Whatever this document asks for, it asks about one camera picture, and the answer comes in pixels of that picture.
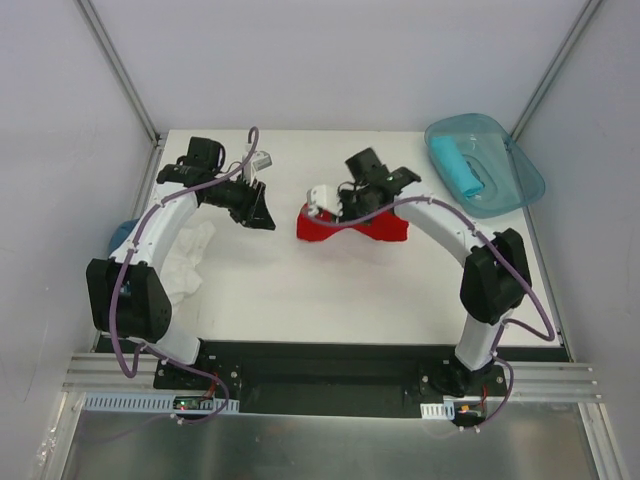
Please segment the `red t shirt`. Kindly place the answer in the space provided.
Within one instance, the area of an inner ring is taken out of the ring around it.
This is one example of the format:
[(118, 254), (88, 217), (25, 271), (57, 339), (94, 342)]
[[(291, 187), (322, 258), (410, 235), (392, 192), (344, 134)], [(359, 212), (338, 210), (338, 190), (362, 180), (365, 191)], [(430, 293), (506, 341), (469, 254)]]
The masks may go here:
[(356, 231), (372, 240), (394, 243), (408, 239), (409, 223), (396, 215), (384, 212), (373, 220), (352, 227), (329, 227), (319, 225), (308, 216), (307, 203), (304, 203), (296, 219), (296, 238), (318, 243), (323, 242), (340, 231)]

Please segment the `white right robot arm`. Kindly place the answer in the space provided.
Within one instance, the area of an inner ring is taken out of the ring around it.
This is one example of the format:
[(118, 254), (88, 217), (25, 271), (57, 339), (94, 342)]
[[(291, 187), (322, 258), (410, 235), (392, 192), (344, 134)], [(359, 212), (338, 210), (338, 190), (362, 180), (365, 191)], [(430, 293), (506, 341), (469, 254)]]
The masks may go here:
[(430, 377), (434, 390), (454, 397), (473, 394), (486, 381), (500, 323), (523, 300), (524, 288), (494, 256), (499, 254), (526, 284), (531, 276), (522, 236), (512, 228), (485, 243), (482, 229), (456, 208), (436, 198), (421, 177), (406, 167), (389, 170), (371, 148), (345, 161), (354, 188), (338, 195), (342, 223), (384, 207), (435, 240), (462, 267), (459, 298), (466, 320), (449, 363)]

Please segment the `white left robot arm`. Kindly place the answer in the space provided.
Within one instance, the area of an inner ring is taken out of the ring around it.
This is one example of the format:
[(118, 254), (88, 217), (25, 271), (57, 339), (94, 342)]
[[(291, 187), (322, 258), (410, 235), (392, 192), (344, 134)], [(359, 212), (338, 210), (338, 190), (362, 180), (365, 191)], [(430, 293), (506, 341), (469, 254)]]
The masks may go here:
[(89, 262), (86, 280), (93, 323), (110, 336), (127, 378), (136, 376), (139, 360), (125, 359), (123, 339), (135, 341), (135, 355), (147, 351), (177, 366), (176, 375), (188, 388), (209, 382), (212, 367), (198, 356), (201, 341), (175, 324), (160, 271), (180, 230), (201, 205), (226, 210), (244, 228), (275, 230), (266, 185), (256, 177), (272, 162), (258, 143), (259, 130), (251, 127), (239, 165), (225, 171), (224, 145), (191, 137), (186, 153), (158, 171), (150, 204), (120, 246), (108, 258)]

